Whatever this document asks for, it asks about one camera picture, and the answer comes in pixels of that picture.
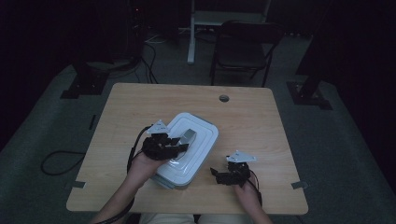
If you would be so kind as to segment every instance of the white plastic container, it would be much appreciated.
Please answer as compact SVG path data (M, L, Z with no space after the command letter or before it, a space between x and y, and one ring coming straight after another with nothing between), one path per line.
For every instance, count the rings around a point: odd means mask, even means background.
M168 125L169 137L180 137L188 129L196 132L194 141L184 154L160 166L157 174L151 179L162 186L173 189L176 186L188 185L204 162L207 154L215 145L219 136L218 128L190 113L178 114Z

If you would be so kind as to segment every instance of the chair leg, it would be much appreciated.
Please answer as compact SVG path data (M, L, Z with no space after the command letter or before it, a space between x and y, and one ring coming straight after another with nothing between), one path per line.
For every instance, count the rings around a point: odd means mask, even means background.
M269 59L268 59L267 66L266 66L266 68L265 68L264 78L262 79L262 87L265 86L265 82L267 81L268 72L269 72L269 70L270 70L270 66L271 66L271 62L272 62L272 56L273 56L273 54L272 54L272 52L271 52L270 57L269 57Z
M256 76L256 74L257 74L258 71L259 71L259 70L255 70L254 73L253 73L253 75L251 75L250 79L254 78L254 76Z
M264 78L262 79L262 87L265 86L265 82L267 81L269 70L270 70L270 66L267 65L267 67L265 68L265 72L264 72Z
M212 64L210 65L210 76L212 77L211 86L215 85L216 55L213 55Z

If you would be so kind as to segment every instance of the floor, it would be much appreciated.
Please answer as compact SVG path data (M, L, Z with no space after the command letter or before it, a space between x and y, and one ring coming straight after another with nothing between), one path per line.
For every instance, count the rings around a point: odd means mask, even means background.
M209 85L213 35L197 34L195 63L187 64L189 35L178 42L154 37L152 73L159 83ZM286 82L304 82L295 72L310 40L285 36L275 51L266 88L270 88L290 143L309 212L303 216L271 215L275 223L396 223L396 197L379 171L337 89L320 83L319 89L332 110L314 105L295 105ZM151 64L154 51L145 47L143 58ZM109 67L92 63L100 69ZM113 72L101 95L60 99L76 73L71 66L56 76L26 121L0 154L0 223L87 223L93 212L74 213L66 201L78 167L64 175L45 175L41 162L55 150L85 152L94 134L92 116L100 118L111 87L117 82L146 83L148 69L142 63L130 71ZM216 85L260 87L262 75L253 79L219 73ZM44 168L61 172L79 155L58 155Z

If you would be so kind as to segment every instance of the person's lap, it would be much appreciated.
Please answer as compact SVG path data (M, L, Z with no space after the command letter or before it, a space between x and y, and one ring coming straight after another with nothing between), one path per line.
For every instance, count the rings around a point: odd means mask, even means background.
M253 223L247 215L201 215L198 224L245 224ZM146 213L140 217L139 224L195 224L191 214L154 214Z

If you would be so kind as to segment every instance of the table top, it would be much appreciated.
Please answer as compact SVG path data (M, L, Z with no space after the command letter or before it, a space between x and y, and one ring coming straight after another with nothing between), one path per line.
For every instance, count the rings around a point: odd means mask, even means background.
M221 95L230 100L223 103ZM227 172L225 157L240 150L257 157L249 162L260 182L262 207L268 214L301 215L308 211L290 146L266 88L115 84L96 127L77 181L67 201L70 211L99 211L126 176L131 147L140 131L161 119L169 123L189 112L215 124L219 138L191 183L165 189L152 180L137 192L136 213L244 213L230 186L218 185L210 167ZM145 137L142 135L137 149Z

